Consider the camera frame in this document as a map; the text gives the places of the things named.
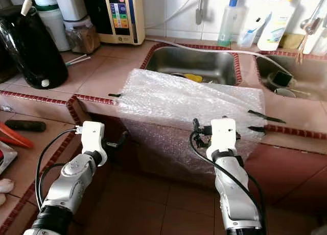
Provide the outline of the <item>yellow plastic jug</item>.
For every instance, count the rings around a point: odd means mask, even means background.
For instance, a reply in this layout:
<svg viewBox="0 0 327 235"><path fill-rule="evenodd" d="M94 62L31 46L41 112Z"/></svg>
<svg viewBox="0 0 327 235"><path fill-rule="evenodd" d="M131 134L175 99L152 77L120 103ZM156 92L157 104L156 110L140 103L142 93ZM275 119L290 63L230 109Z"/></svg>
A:
<svg viewBox="0 0 327 235"><path fill-rule="evenodd" d="M203 82L203 77L199 75L194 75L194 74L183 74L183 76L189 80L192 80L194 82L202 83Z"/></svg>

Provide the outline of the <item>clear bubble wrap sheet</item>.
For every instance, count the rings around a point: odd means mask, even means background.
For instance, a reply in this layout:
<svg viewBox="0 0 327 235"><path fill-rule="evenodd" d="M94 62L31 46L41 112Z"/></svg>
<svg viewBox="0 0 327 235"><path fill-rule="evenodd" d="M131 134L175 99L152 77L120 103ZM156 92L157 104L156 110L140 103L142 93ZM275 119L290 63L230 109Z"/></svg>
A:
<svg viewBox="0 0 327 235"><path fill-rule="evenodd" d="M241 135L238 154L248 158L264 138L255 128L266 121L262 90L242 86L197 83L189 79L134 69L118 102L118 115L142 146L143 170L192 181L213 177L213 168L189 147L193 120L209 125L223 116L236 121Z"/></svg>

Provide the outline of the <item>stainless steel sink basin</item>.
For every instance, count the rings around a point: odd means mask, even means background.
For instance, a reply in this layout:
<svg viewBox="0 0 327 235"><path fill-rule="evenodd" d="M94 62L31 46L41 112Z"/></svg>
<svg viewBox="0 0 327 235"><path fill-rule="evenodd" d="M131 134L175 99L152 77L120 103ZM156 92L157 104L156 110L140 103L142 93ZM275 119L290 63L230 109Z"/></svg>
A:
<svg viewBox="0 0 327 235"><path fill-rule="evenodd" d="M180 48L165 43L153 46L141 64L141 69L164 74L192 74L205 83L239 85L243 81L239 58L236 54L215 50L203 52Z"/></svg>

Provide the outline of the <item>thin white stick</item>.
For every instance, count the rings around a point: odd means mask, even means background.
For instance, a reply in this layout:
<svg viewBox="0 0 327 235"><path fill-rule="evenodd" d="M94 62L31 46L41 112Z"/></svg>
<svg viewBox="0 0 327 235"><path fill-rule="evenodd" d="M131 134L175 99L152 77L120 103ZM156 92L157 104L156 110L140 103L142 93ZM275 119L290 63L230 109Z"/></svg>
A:
<svg viewBox="0 0 327 235"><path fill-rule="evenodd" d="M74 65L74 64L79 64L80 62L84 62L84 61L86 61L88 59L90 59L90 58L89 57L80 58L79 60L68 62L66 65L70 66L70 65Z"/></svg>
<svg viewBox="0 0 327 235"><path fill-rule="evenodd" d="M82 56L73 58L72 60L66 61L65 63L66 64L72 64L72 63L77 62L78 60L82 60L82 59L84 59L86 57L88 57L88 55L82 55Z"/></svg>

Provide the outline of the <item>small steel bowl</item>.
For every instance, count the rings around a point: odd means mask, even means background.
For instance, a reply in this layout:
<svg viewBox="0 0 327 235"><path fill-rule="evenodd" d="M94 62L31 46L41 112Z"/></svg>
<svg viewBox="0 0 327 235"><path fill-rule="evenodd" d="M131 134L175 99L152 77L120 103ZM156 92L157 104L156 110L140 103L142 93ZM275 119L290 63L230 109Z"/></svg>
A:
<svg viewBox="0 0 327 235"><path fill-rule="evenodd" d="M276 95L280 95L282 97L290 97L290 98L296 98L297 95L295 92L293 92L292 90L288 89L288 88L276 88L274 90L274 93Z"/></svg>

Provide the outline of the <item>metal tray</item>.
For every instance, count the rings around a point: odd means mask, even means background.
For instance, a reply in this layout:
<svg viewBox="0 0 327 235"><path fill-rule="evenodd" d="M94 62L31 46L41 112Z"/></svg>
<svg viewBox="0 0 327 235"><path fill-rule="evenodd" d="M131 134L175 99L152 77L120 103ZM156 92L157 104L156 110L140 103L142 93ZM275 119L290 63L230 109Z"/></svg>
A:
<svg viewBox="0 0 327 235"><path fill-rule="evenodd" d="M2 174L7 167L16 159L18 152L4 142L0 142L0 151L2 152L2 160L0 164L0 173Z"/></svg>

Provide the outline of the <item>jar with brown contents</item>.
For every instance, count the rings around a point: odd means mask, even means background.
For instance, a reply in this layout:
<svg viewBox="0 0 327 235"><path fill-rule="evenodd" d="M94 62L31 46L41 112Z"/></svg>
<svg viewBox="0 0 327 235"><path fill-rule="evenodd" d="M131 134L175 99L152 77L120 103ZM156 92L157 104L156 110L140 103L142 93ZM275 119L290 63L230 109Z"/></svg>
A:
<svg viewBox="0 0 327 235"><path fill-rule="evenodd" d="M100 37L90 16L78 21L65 21L65 33L73 53L92 54L100 47Z"/></svg>

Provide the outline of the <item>clear bottle blue cap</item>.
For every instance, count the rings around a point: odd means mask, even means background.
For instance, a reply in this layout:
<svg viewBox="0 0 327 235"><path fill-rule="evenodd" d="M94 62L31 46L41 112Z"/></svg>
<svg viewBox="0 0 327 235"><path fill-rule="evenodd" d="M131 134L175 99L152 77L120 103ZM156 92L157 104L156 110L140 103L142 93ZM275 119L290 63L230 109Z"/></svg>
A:
<svg viewBox="0 0 327 235"><path fill-rule="evenodd" d="M224 8L222 20L220 23L219 36L217 45L226 48L231 44L232 31L236 26L241 8L238 6L238 0L229 0L229 3Z"/></svg>

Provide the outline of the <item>cream water ionizer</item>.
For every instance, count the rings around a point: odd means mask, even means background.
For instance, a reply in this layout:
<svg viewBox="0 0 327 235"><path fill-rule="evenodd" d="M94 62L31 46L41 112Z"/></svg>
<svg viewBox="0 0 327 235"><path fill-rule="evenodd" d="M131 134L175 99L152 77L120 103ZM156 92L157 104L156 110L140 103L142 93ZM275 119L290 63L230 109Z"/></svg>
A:
<svg viewBox="0 0 327 235"><path fill-rule="evenodd" d="M141 45L146 37L143 0L84 0L100 42Z"/></svg>

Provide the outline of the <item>small steel sink basin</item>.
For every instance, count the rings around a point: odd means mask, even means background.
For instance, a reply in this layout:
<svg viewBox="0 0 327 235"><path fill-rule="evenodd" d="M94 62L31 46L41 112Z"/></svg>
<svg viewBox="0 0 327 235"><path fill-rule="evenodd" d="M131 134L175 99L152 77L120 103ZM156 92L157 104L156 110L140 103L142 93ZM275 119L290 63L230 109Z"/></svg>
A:
<svg viewBox="0 0 327 235"><path fill-rule="evenodd" d="M294 76L294 81L288 86L288 89L295 92L297 98L327 102L327 61L305 58L302 64L296 64L294 57L268 55L268 58L282 65ZM255 59L255 63L260 80L265 86L266 78L270 73L282 72L277 65L265 58L258 57Z"/></svg>

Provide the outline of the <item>white detergent bottle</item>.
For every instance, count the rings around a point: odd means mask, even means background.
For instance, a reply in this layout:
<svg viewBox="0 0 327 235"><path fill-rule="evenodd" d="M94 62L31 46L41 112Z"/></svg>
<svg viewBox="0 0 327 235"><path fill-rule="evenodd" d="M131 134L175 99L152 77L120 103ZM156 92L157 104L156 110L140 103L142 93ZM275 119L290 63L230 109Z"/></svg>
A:
<svg viewBox="0 0 327 235"><path fill-rule="evenodd" d="M293 0L279 0L273 4L270 18L257 42L260 51L275 51L278 48L295 11Z"/></svg>

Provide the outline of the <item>tan sponge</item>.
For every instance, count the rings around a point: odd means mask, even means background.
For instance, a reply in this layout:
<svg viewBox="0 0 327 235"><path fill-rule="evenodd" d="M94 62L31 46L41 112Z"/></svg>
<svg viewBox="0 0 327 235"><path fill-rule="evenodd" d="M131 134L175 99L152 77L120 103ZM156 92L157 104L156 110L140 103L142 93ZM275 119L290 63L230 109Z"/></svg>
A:
<svg viewBox="0 0 327 235"><path fill-rule="evenodd" d="M297 49L304 39L303 34L284 34L279 42L280 49Z"/></svg>

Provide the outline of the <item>white canister green band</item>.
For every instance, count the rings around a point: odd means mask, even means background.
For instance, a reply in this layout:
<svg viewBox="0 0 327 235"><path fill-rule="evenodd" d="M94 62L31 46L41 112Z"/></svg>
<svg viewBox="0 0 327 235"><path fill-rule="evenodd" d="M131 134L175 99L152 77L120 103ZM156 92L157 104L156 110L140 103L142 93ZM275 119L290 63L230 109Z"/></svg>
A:
<svg viewBox="0 0 327 235"><path fill-rule="evenodd" d="M59 52L71 49L63 23L63 16L56 0L33 0L40 19L46 26Z"/></svg>

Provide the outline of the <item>white filter housing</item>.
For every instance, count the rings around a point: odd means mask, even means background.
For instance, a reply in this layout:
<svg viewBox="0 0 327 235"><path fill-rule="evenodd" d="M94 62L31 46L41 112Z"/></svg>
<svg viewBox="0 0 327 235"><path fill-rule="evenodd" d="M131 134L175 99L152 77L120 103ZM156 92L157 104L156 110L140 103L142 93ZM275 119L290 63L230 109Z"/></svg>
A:
<svg viewBox="0 0 327 235"><path fill-rule="evenodd" d="M84 0L56 1L65 21L80 21L88 16Z"/></svg>

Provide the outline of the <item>hanging metal utensil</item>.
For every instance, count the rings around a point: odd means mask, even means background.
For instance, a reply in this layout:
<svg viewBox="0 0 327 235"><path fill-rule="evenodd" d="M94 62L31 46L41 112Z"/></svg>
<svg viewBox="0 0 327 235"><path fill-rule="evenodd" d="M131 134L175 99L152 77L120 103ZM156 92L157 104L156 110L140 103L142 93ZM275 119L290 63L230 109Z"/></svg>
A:
<svg viewBox="0 0 327 235"><path fill-rule="evenodd" d="M310 54L318 42L320 33L317 34L317 31L322 30L321 23L323 20L324 18L315 17L306 19L301 23L300 26L302 27L305 34L303 35L300 45L297 49L296 64L302 64L304 55Z"/></svg>

